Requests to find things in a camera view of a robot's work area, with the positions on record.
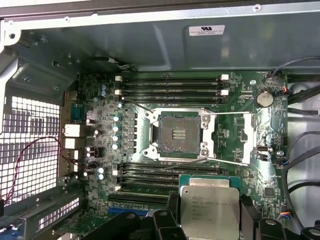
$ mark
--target perforated metal mesh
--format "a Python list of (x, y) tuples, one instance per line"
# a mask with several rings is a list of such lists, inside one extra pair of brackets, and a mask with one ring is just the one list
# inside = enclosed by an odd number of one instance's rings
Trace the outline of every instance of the perforated metal mesh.
[[(11, 113), (3, 114), (0, 135), (0, 189), (6, 198), (12, 188), (14, 167), (21, 150), (32, 141), (46, 136), (59, 136), (58, 105), (12, 97)], [(43, 139), (31, 145), (22, 156), (12, 199), (21, 201), (56, 186), (58, 143)]]
[(54, 223), (62, 216), (69, 213), (71, 210), (79, 206), (79, 198), (76, 198), (75, 200), (72, 200), (68, 204), (64, 205), (63, 207), (60, 207), (58, 210), (53, 211), (49, 215), (41, 218), (38, 222), (37, 230), (40, 231), (41, 229), (44, 229), (48, 225)]

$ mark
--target white label sticker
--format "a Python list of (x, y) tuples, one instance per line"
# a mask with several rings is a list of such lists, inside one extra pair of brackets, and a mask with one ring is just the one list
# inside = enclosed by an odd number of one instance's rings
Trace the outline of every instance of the white label sticker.
[(73, 3), (91, 0), (0, 0), (0, 8), (18, 7), (18, 6), (32, 6), (43, 4), (62, 4)]
[(225, 31), (225, 25), (214, 26), (190, 26), (190, 36), (209, 36), (209, 35), (222, 35)]

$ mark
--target motherboard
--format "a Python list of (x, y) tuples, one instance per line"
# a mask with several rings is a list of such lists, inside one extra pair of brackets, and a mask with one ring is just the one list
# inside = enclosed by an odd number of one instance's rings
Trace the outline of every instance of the motherboard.
[[(277, 78), (287, 86), (285, 74)], [(287, 96), (268, 72), (84, 74), (70, 114), (71, 125), (89, 127), (81, 156), (90, 168), (80, 177), (88, 210), (61, 232), (84, 235), (123, 211), (163, 209), (189, 175), (236, 178), (238, 195), (265, 218), (285, 205)]]

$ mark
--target cpu socket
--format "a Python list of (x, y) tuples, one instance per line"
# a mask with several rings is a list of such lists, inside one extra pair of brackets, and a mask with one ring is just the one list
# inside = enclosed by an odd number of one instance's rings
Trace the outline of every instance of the cpu socket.
[(216, 157), (212, 140), (214, 112), (205, 108), (155, 108), (144, 116), (150, 120), (151, 143), (143, 150), (145, 157), (171, 162)]

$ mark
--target chip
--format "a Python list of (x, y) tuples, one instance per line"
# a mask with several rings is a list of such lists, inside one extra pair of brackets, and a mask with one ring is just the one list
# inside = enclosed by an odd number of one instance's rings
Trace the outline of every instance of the chip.
[(274, 197), (275, 196), (275, 189), (272, 187), (265, 187), (264, 188), (264, 196)]
[(160, 153), (200, 153), (201, 118), (199, 116), (160, 116), (158, 151)]

